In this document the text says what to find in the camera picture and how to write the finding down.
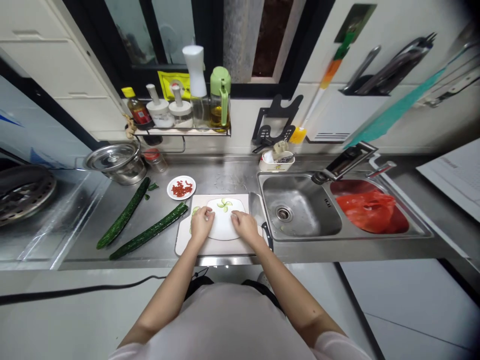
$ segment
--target window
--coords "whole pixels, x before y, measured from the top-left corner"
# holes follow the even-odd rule
[[[187,73],[186,45],[204,47],[232,98],[290,99],[335,0],[63,0],[118,93],[148,98],[158,71]]]

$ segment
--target yellow sticker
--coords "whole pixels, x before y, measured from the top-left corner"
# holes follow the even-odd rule
[[[190,100],[190,75],[188,72],[158,71],[158,78],[160,79],[161,91],[165,100],[175,100],[175,96],[172,91],[173,85],[178,85],[180,87],[182,99]]]

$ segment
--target power cord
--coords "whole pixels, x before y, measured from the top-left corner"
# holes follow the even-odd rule
[[[208,267],[203,268],[199,272],[196,272],[195,274],[193,274],[191,279],[193,280],[198,278],[199,276],[205,276],[208,270],[209,270]],[[68,290],[26,292],[26,293],[18,293],[18,294],[11,294],[11,295],[3,295],[3,296],[0,296],[0,306],[18,304],[18,303],[27,303],[27,302],[39,301],[39,300],[63,298],[67,296],[92,293],[92,292],[102,291],[102,290],[129,289],[129,288],[133,288],[138,285],[141,285],[150,279],[163,280],[165,278],[166,276],[151,275],[149,277],[144,278],[143,280],[133,282],[130,284],[124,284],[124,285],[96,285],[96,286],[78,287],[78,288],[73,288]]]

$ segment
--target white plate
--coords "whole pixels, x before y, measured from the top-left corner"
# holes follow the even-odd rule
[[[186,193],[182,197],[176,197],[174,195],[174,192],[172,191],[172,187],[174,185],[176,186],[178,181],[182,182],[183,187],[188,186],[185,182],[187,182],[189,184],[192,184],[193,186],[191,187],[191,192]],[[195,182],[195,180],[193,180],[190,176],[182,175],[182,176],[177,176],[176,178],[174,178],[172,181],[170,181],[168,183],[168,186],[166,187],[166,193],[173,200],[180,200],[181,201],[181,200],[185,200],[185,199],[188,199],[189,197],[191,197],[194,194],[196,188],[197,188],[197,183]]]
[[[213,221],[208,237],[222,241],[238,239],[240,236],[235,231],[230,217],[232,216],[232,210],[244,212],[244,204],[240,200],[234,198],[226,197],[224,200],[225,202],[230,202],[231,205],[219,207],[218,204],[223,205],[221,198],[210,200],[206,204],[215,213],[215,220]]]

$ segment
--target small plate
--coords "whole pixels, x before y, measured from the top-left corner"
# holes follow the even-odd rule
[[[177,182],[182,182],[183,187],[188,186],[186,183],[192,184],[191,191],[186,193],[182,197],[177,197],[176,195],[174,195],[174,192],[172,191],[172,187],[174,185],[177,186]],[[196,188],[197,188],[197,183],[195,182],[195,180],[193,180],[190,176],[182,175],[182,176],[177,176],[176,178],[174,178],[172,181],[168,183],[168,186],[166,187],[166,193],[173,200],[181,201],[191,197],[194,194]]]

